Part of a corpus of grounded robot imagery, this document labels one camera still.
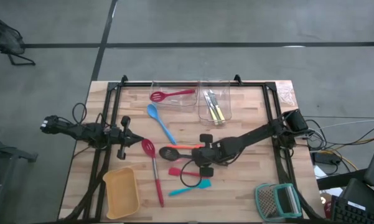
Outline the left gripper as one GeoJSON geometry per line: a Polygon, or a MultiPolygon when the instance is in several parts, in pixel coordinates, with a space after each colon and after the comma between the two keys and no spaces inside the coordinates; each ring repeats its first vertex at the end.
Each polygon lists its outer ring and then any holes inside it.
{"type": "MultiPolygon", "coordinates": [[[[131,118],[129,116],[123,116],[121,119],[123,130],[118,128],[116,125],[111,128],[111,143],[121,145],[116,155],[118,159],[125,159],[126,157],[124,152],[124,143],[127,138],[127,130],[129,128],[130,121],[131,118]]],[[[142,136],[134,134],[132,131],[129,131],[129,136],[132,139],[127,140],[127,146],[132,146],[133,144],[141,142],[142,139],[144,139],[142,136]]]]}

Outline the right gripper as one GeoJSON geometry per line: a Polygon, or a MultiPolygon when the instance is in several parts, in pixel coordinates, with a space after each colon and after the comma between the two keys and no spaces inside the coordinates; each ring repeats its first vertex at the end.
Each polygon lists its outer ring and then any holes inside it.
{"type": "Polygon", "coordinates": [[[224,166],[223,162],[220,162],[218,148],[213,148],[213,136],[211,134],[201,134],[200,141],[205,145],[202,148],[195,148],[192,150],[193,161],[197,166],[200,166],[200,175],[202,177],[213,177],[212,164],[218,166],[224,166]]]}

